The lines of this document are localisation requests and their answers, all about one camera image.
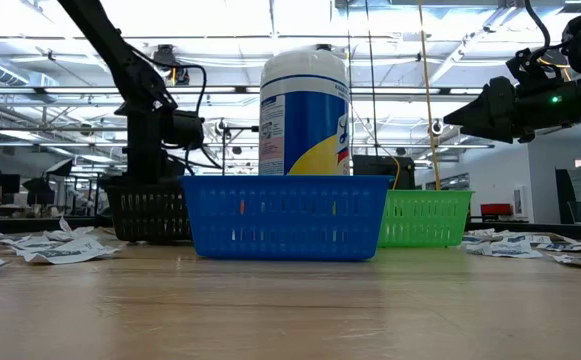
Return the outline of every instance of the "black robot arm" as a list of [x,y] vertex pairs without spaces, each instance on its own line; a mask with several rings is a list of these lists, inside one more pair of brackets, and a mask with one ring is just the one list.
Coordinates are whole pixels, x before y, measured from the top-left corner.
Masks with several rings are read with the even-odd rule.
[[516,86],[506,77],[491,79],[475,101],[447,115],[444,122],[462,125],[464,134],[509,143],[515,138],[532,141],[535,130],[581,123],[581,79],[564,81],[560,68],[541,59],[557,49],[581,74],[581,15],[568,23],[561,44],[525,49],[507,62],[519,81]]
[[157,183],[165,175],[167,154],[162,142],[189,150],[201,147],[203,119],[196,111],[177,110],[162,77],[123,40],[99,0],[58,2],[106,63],[124,99],[116,114],[128,118],[125,182]]

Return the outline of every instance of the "black plastic basket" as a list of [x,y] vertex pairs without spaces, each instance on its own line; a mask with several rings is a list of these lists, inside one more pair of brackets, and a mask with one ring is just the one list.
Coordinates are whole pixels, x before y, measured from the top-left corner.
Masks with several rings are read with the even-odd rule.
[[153,243],[192,240],[180,185],[111,186],[106,192],[119,240]]

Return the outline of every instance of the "canister label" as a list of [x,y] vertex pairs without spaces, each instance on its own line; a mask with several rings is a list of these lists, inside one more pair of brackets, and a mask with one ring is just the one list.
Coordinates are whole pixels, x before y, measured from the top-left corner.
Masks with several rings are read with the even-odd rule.
[[261,89],[259,173],[349,174],[348,88],[293,75]]

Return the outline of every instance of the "mesh basket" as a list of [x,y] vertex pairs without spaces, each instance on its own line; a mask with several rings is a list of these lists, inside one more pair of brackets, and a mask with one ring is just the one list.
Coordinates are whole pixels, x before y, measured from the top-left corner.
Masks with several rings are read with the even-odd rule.
[[167,243],[191,239],[185,197],[179,185],[111,186],[106,192],[120,240]]
[[384,176],[189,176],[194,246],[201,256],[364,260],[379,240]]
[[459,245],[471,196],[471,191],[388,191],[379,246]]

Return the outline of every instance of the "table surface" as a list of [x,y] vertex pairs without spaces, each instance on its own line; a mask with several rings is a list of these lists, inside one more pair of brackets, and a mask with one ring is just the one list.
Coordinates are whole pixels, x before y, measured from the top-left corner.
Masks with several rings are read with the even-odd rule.
[[0,359],[581,359],[581,269],[457,249],[366,263],[189,247],[0,268]]

